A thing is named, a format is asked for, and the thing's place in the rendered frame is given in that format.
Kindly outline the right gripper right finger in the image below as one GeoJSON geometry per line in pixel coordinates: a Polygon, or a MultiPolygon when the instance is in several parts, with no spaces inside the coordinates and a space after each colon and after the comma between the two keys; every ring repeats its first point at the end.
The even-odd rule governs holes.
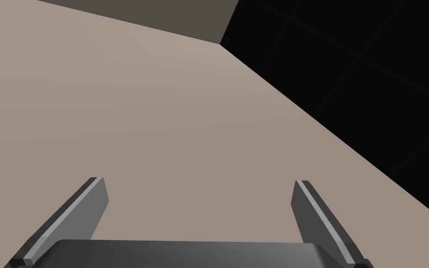
{"type": "Polygon", "coordinates": [[[309,181],[295,181],[291,208],[302,242],[322,250],[326,268],[374,268],[309,181]]]}

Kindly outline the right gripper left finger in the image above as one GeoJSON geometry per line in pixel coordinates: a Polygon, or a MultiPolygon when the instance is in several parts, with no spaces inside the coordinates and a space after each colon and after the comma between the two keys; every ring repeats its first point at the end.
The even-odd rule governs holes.
{"type": "Polygon", "coordinates": [[[108,203],[104,178],[89,178],[24,242],[4,268],[33,267],[60,240],[90,240],[108,203]]]}

